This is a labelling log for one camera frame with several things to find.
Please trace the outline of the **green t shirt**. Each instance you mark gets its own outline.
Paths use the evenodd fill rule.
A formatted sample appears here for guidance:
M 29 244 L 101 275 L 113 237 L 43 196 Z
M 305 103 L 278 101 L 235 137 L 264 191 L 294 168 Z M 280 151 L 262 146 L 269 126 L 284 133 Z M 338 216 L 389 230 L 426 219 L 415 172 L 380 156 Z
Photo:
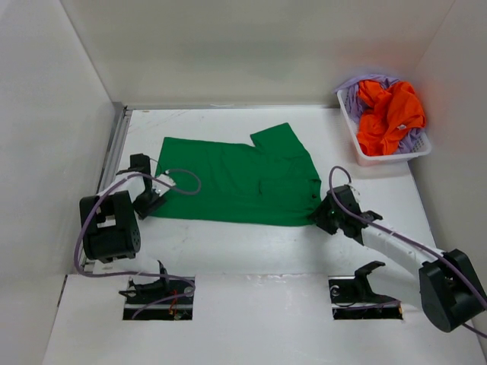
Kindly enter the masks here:
M 184 194 L 169 191 L 160 218 L 299 227 L 320 205 L 321 179 L 288 123 L 250 136 L 251 144 L 166 137 L 159 169 Z

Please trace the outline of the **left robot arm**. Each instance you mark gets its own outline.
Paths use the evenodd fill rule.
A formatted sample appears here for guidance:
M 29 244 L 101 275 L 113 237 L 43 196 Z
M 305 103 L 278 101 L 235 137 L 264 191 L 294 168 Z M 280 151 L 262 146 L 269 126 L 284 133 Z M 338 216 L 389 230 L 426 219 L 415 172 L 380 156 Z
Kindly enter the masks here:
M 112 265 L 116 272 L 133 272 L 128 289 L 120 294 L 136 303 L 163 303 L 171 287 L 167 278 L 155 277 L 167 270 L 142 249 L 138 223 L 166 202 L 164 194 L 175 182 L 164 176 L 161 185 L 150 176 L 151 158 L 133 154 L 129 168 L 119 171 L 108 188 L 79 202 L 82 222 L 98 206 L 83 235 L 84 254 L 90 260 Z

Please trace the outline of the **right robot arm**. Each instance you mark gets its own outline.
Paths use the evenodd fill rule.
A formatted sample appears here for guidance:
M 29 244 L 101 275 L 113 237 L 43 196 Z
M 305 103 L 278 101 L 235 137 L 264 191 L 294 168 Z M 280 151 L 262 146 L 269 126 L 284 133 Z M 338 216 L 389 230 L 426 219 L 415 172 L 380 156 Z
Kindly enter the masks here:
M 362 211 L 349 185 L 330 189 L 309 215 L 309 221 L 330 235 L 342 231 L 359 245 L 379 252 L 409 273 L 402 279 L 385 263 L 370 262 L 346 281 L 334 303 L 364 303 L 378 310 L 398 302 L 420 309 L 437 329 L 452 332 L 486 310 L 486 293 L 468 255 L 418 243 L 379 222 L 382 216 Z

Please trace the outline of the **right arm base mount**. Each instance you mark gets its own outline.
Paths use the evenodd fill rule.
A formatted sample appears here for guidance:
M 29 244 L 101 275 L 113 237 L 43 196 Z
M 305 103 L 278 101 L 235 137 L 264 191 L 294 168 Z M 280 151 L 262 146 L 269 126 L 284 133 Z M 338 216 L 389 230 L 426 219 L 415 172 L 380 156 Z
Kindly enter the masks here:
M 356 269 L 352 276 L 328 278 L 334 320 L 403 319 L 397 299 L 377 294 L 371 288 L 368 276 L 385 265 L 384 262 L 373 261 Z

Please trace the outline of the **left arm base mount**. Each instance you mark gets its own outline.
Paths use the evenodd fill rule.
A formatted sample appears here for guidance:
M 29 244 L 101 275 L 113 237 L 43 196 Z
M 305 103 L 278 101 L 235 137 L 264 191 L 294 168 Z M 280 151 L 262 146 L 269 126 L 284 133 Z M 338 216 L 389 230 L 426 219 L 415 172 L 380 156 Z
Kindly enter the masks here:
M 194 284 L 195 278 L 160 278 L 150 284 L 135 284 L 129 280 L 128 287 L 119 291 L 125 300 L 123 320 L 191 320 L 194 301 L 191 291 Z

